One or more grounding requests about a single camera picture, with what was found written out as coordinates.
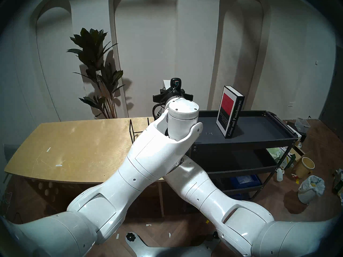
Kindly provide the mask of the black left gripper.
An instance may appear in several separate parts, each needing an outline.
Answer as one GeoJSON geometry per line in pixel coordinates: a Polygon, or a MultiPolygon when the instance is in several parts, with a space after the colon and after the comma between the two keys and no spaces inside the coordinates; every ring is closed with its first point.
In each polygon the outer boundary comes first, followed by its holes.
{"type": "Polygon", "coordinates": [[[165,89],[160,89],[160,94],[153,95],[153,102],[155,103],[167,103],[173,97],[181,97],[189,101],[193,101],[193,95],[185,93],[184,89],[174,89],[172,87],[165,89]]]}

